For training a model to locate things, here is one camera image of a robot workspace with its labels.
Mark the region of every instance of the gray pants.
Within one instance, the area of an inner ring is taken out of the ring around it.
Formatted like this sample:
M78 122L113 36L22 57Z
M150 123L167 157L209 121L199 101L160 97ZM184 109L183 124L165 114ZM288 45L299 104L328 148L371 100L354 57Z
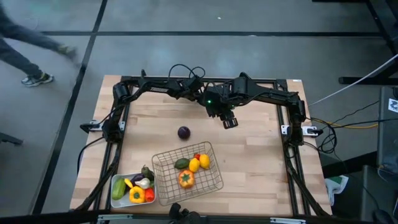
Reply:
M28 44L36 45L45 49L58 51L61 46L56 41L44 36L39 32L27 29L15 24L8 18L4 12L2 3L0 2L0 35L6 38L20 40ZM18 51L8 45L3 38L0 37L0 60L12 65L23 72L28 77L40 78L42 71L39 66L29 61Z

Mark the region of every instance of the red bell pepper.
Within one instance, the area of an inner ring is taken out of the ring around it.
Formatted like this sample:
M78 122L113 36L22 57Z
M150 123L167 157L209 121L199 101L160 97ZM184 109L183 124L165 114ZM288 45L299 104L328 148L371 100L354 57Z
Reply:
M145 202L152 202L155 199L155 192L152 187L145 190Z

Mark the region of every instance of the white tray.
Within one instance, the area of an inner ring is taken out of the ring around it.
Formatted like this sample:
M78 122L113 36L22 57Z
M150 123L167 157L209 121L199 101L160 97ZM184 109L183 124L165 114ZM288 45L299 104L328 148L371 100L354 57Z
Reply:
M140 173L136 173L136 174L126 174L126 175L121 175L121 174L116 174L116 175L114 175L113 177L112 177L112 180L111 180L111 192L113 191L113 185L114 185L114 183L119 179L119 178L127 178L127 179L129 179L129 180L131 180L132 179L132 177L134 177L135 175L137 175L137 174L140 174ZM135 206L135 205L145 205L145 204L148 204L148 203L152 203L152 202L154 202L155 200L156 200L156 185L155 185L155 187L154 187L154 193L155 193L155 198L154 198L154 200L153 201L151 201L151 202L144 202L144 203L132 203L132 202L130 202L130 199L129 199L129 192L127 192L126 194L124 194L123 195L123 197L121 198L121 199L119 199L119 200L113 200L112 198L111 198L111 205L112 205L112 207L114 207L114 208L123 208L123 207L128 207L128 206Z

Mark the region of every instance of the plastic tray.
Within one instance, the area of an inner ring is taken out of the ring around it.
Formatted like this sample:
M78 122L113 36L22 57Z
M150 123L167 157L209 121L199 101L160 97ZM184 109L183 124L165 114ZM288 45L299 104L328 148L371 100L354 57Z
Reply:
M181 170L174 168L178 159L192 159L196 154L207 154L210 158L210 168L199 168L194 173L195 185L190 189L183 189L178 183ZM155 172L157 196L163 206L186 199L208 194L224 187L220 168L210 142L202 142L192 146L156 154L152 157L152 166Z
M117 181L119 178L127 178L129 180L131 180L136 174L126 174L126 175L121 175L121 174L116 174L112 177L112 185L111 185L111 192L113 191L113 184L115 183L115 181ZM156 200L156 178L155 178L155 199L151 202L144 202L144 203L132 203L130 202L129 199L129 193L126 193L123 195L123 197L119 200L113 200L111 197L111 205L114 208L123 208L123 207L128 207L128 206L136 206L136 205L145 205L145 204L149 204L152 203Z

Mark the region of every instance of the person's leg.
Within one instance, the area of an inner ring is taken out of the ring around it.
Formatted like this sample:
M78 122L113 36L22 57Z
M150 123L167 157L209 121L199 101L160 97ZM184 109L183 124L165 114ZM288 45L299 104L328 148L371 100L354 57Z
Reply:
M30 62L18 51L8 45L3 38L0 39L0 60L12 65L27 74L27 78L22 80L25 86L38 86L53 80L53 76L40 70L39 66Z
M28 44L36 45L56 53L66 55L73 59L76 50L72 47L62 45L55 40L41 34L40 32L30 30L18 24L15 24L7 16L2 3L0 2L0 33L7 38L20 40Z

